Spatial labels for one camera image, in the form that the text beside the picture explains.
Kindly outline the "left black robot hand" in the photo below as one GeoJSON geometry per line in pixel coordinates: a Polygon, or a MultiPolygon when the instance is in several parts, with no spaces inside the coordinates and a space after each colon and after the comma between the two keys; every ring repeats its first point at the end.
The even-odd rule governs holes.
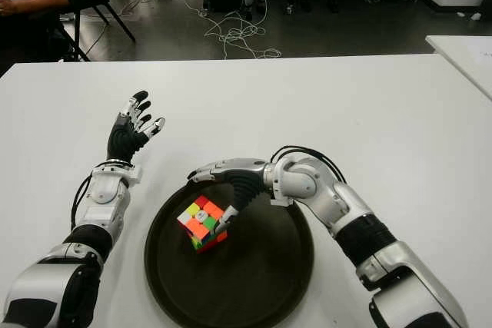
{"type": "Polygon", "coordinates": [[[107,143],[107,159],[131,163],[136,152],[142,149],[164,126],[164,118],[152,120],[143,112],[151,106],[147,91],[131,96],[117,113],[107,143]]]}

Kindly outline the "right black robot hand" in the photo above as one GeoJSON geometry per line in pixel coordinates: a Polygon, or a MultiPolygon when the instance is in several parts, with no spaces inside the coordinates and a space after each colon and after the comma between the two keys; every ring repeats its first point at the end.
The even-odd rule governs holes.
{"type": "Polygon", "coordinates": [[[256,158],[232,158],[215,161],[193,170],[187,180],[193,183],[226,183],[233,187],[233,201],[214,226],[214,235],[226,231],[230,223],[262,191],[267,163],[256,158]]]}

